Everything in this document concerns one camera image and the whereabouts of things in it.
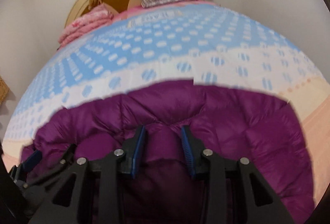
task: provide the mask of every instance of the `purple puffer jacket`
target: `purple puffer jacket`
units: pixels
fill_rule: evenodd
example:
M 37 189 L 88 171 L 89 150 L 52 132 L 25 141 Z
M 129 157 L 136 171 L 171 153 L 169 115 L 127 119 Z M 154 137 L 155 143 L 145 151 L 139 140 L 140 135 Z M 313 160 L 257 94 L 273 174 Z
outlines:
M 22 159 L 42 151 L 34 177 L 50 169 L 70 143 L 78 145 L 76 158 L 103 158 L 140 124 L 149 137 L 138 178 L 124 186 L 128 223 L 198 223 L 202 188 L 186 169 L 183 125 L 219 155 L 252 160 L 296 223 L 311 215 L 311 161 L 299 122 L 290 104 L 260 93 L 169 81 L 64 108 L 39 129 Z

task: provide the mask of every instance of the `bed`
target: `bed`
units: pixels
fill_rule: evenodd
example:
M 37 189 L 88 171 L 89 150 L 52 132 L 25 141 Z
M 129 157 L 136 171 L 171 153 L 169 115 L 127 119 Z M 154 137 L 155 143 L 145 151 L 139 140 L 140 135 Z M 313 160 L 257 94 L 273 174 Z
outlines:
M 88 1 L 76 1 L 66 26 L 88 12 Z M 290 102 L 304 130 L 319 203 L 330 181 L 330 85 L 299 48 L 253 19 L 203 0 L 149 9 L 137 7 L 141 0 L 103 1 L 118 12 L 114 23 L 59 50 L 20 100 L 2 143 L 8 169 L 62 107 L 193 79 L 195 85 L 253 90 Z

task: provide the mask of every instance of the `folded pink blanket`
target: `folded pink blanket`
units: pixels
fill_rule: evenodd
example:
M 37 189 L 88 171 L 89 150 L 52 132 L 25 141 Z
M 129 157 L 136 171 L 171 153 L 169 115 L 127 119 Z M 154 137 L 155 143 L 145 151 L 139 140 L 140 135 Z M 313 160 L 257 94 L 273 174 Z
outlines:
M 59 49 L 98 27 L 110 24 L 112 19 L 113 13 L 104 4 L 100 4 L 89 13 L 77 18 L 64 29 L 58 40 L 61 45 Z

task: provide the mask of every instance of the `metal screw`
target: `metal screw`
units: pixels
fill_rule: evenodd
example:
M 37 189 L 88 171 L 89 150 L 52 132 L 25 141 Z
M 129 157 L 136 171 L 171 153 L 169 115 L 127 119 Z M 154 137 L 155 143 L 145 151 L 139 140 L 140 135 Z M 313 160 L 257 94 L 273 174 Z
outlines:
M 247 157 L 243 157 L 240 159 L 240 163 L 242 165 L 248 165 L 250 163 L 250 160 Z
M 203 151 L 203 154 L 204 154 L 205 156 L 211 156 L 211 155 L 213 154 L 213 151 L 210 150 L 210 149 L 205 149 L 205 150 Z
M 113 152 L 116 156 L 121 156 L 124 154 L 124 150 L 122 149 L 116 149 L 114 152 Z
M 85 164 L 86 163 L 86 158 L 84 158 L 84 157 L 80 157 L 78 160 L 77 160 L 77 164 L 79 164 L 79 165 L 83 165 L 83 164 Z

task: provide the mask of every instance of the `mattress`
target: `mattress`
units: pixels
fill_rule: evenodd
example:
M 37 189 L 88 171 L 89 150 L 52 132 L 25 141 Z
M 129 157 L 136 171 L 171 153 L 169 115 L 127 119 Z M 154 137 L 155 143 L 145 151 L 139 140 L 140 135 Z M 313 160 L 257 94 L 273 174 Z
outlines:
M 3 141 L 6 167 L 19 161 L 22 146 L 62 107 L 175 79 L 259 91 L 290 102 L 313 163 L 314 199 L 320 201 L 330 182 L 330 85 L 284 36 L 204 1 L 129 10 L 59 50 L 9 122 Z

